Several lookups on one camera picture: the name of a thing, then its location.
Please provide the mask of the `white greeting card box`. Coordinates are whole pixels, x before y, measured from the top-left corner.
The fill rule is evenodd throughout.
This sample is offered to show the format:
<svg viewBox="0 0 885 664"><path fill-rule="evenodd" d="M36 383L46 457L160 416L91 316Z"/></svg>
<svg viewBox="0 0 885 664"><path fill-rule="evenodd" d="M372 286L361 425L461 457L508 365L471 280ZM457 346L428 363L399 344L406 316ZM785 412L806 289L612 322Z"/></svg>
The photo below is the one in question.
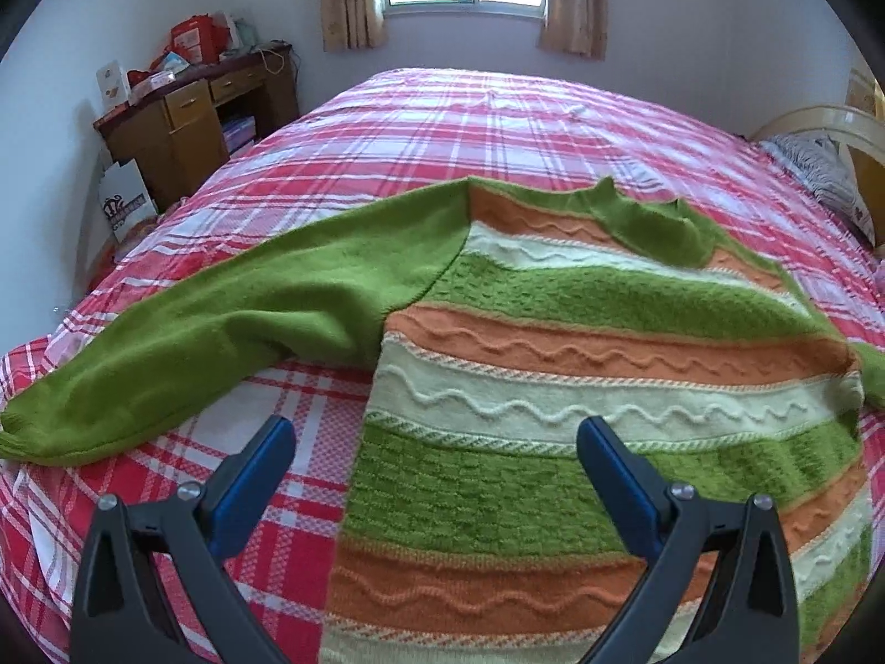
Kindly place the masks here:
<svg viewBox="0 0 885 664"><path fill-rule="evenodd" d="M128 105L131 97L128 75L117 60L96 70L97 87L101 90L102 112L115 110L119 106Z"/></svg>

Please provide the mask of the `grey striped pillow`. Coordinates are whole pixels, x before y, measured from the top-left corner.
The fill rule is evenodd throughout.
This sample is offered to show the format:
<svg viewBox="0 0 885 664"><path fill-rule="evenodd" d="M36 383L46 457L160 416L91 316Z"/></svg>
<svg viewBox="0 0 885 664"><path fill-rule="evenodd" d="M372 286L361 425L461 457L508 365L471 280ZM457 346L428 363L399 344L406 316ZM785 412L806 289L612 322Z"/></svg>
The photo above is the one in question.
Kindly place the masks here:
<svg viewBox="0 0 885 664"><path fill-rule="evenodd" d="M758 146L798 178L807 192L857 235L876 245L872 213L858 188L853 169L840 158L834 139L822 132L779 133Z"/></svg>

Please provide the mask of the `brown wooden desk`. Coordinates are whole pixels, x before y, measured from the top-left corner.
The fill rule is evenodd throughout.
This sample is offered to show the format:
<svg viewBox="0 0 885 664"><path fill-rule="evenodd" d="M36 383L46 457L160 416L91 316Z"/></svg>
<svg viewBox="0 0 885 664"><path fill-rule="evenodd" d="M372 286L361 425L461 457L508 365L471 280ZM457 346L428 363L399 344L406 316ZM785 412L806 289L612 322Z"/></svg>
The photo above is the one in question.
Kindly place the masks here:
<svg viewBox="0 0 885 664"><path fill-rule="evenodd" d="M195 192L231 158L223 127L250 118L257 141L300 117L293 47L272 42L194 66L135 105L93 123L112 162L133 160L158 210Z"/></svg>

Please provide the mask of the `red gift bag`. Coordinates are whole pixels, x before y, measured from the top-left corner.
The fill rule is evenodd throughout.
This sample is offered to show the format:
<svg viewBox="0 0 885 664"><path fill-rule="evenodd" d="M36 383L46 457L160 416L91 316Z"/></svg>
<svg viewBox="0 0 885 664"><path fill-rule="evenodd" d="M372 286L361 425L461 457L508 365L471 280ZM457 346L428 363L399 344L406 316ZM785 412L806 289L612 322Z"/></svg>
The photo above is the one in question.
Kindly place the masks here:
<svg viewBox="0 0 885 664"><path fill-rule="evenodd" d="M169 32L169 45L190 65L216 65L228 48L230 30L225 21L210 15L194 15L175 25Z"/></svg>

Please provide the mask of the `red white plaid bedspread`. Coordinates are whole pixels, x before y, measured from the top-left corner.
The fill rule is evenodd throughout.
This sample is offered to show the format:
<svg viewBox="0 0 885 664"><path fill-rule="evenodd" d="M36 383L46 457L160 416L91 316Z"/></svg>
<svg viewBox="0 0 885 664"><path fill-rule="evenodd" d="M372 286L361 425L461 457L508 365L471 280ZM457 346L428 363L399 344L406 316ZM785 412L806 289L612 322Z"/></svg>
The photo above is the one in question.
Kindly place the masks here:
<svg viewBox="0 0 885 664"><path fill-rule="evenodd" d="M747 249L774 261L836 325L883 336L876 258L799 181L746 141L663 106L529 76L469 70L396 69L333 97L213 175L144 238L51 336L2 361L3 406L48 374L114 319L218 262L346 210L464 178L543 192L573 192L611 180L643 203L681 199ZM2 454L2 600L30 645L69 660L75 580L99 497L162 501L186 481L204 483L225 457L194 474L207 423L186 424L148 453L117 454L95 469L29 465ZM872 559L883 556L883 402L862 414L862 461L873 498ZM294 460L236 566L290 476ZM851 617L834 626L816 662Z"/></svg>

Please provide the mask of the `beige wooden headboard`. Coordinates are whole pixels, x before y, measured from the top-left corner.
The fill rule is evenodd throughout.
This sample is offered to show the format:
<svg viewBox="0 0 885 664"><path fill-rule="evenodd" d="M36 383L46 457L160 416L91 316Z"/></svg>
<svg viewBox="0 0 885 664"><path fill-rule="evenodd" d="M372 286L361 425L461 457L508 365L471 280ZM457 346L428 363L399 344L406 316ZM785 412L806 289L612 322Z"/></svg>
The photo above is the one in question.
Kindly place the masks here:
<svg viewBox="0 0 885 664"><path fill-rule="evenodd" d="M853 169L861 196L872 213L876 245L883 246L883 123L847 105L799 108L774 118L752 141L779 133L822 132L839 144L840 158Z"/></svg>

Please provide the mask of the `green orange striped knit sweater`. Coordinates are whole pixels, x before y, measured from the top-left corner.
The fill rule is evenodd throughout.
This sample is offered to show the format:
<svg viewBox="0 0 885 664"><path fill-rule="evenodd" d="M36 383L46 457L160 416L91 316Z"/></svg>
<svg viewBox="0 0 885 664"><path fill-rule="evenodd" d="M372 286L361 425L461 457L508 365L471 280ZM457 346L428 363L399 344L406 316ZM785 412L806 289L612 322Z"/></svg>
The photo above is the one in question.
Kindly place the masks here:
<svg viewBox="0 0 885 664"><path fill-rule="evenodd" d="M774 499L811 660L866 587L882 402L882 333L681 199L471 177L128 307L3 406L2 454L95 469L207 423L204 474L287 415L305 471L236 566L282 651L569 662L641 573L577 461L596 415L702 495Z"/></svg>

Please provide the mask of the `white paper shopping bag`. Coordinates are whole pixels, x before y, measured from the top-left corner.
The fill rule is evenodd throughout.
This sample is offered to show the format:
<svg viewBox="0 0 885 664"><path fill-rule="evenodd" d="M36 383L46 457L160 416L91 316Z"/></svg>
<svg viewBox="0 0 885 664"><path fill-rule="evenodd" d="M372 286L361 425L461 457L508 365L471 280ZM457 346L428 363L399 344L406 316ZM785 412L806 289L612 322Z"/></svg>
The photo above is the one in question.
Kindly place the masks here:
<svg viewBox="0 0 885 664"><path fill-rule="evenodd" d="M135 159L111 163L99 180L97 196L117 243L123 243L135 226L158 216Z"/></svg>

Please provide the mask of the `beige right curtain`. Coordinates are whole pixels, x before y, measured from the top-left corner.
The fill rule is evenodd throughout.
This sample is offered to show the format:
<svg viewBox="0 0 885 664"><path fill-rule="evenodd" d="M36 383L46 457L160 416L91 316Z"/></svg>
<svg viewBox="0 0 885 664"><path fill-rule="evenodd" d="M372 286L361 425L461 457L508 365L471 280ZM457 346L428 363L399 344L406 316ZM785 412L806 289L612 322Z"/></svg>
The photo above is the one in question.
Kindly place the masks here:
<svg viewBox="0 0 885 664"><path fill-rule="evenodd" d="M592 61L606 59L609 0L546 0L539 47Z"/></svg>

